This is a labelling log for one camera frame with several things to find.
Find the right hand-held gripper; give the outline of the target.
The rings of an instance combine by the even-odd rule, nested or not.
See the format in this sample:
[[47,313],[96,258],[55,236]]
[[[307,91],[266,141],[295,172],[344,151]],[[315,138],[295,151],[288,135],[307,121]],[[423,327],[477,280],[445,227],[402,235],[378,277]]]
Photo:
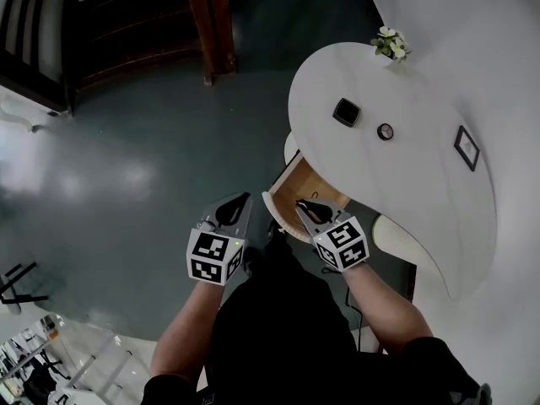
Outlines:
[[343,219],[336,219],[329,228],[321,231],[315,221],[333,221],[339,214],[336,204],[322,200],[300,199],[295,211],[304,225],[318,256],[339,272],[366,262],[370,257],[367,239],[355,216],[346,213]]

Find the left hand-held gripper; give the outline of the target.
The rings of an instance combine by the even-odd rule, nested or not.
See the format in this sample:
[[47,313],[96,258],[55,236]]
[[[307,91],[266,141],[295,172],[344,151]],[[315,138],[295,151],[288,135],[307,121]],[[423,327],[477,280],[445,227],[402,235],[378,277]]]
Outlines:
[[243,259],[253,200],[249,192],[222,197],[191,229],[186,268],[192,279],[225,286]]

